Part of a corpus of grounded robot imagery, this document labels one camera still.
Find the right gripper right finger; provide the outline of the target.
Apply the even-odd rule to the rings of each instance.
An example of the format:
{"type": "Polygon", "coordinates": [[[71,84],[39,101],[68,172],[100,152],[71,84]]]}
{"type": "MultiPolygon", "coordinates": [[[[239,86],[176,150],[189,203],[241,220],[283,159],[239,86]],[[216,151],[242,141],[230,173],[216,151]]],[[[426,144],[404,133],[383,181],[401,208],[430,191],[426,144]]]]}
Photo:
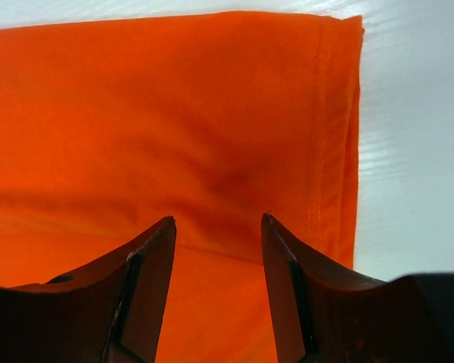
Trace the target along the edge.
{"type": "Polygon", "coordinates": [[[451,362],[431,304],[438,274],[381,281],[261,223],[263,267],[279,362],[451,362]]]}

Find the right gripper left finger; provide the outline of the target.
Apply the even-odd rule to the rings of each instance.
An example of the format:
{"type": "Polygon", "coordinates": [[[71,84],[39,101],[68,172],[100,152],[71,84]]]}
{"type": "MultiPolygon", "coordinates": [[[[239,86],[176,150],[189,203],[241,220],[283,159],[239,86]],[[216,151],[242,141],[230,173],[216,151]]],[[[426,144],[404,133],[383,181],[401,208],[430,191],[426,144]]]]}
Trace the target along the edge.
{"type": "Polygon", "coordinates": [[[168,216],[44,284],[0,287],[0,362],[153,362],[175,247],[168,216]]]}

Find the orange t shirt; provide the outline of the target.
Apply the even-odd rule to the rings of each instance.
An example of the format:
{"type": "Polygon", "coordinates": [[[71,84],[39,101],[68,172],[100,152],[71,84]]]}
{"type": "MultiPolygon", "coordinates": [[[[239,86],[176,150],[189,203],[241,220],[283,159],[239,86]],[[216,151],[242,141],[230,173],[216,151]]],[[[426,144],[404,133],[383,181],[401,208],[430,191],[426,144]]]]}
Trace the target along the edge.
{"type": "Polygon", "coordinates": [[[262,215],[353,264],[363,34],[249,11],[0,29],[0,285],[172,216],[158,361],[274,362],[262,215]]]}

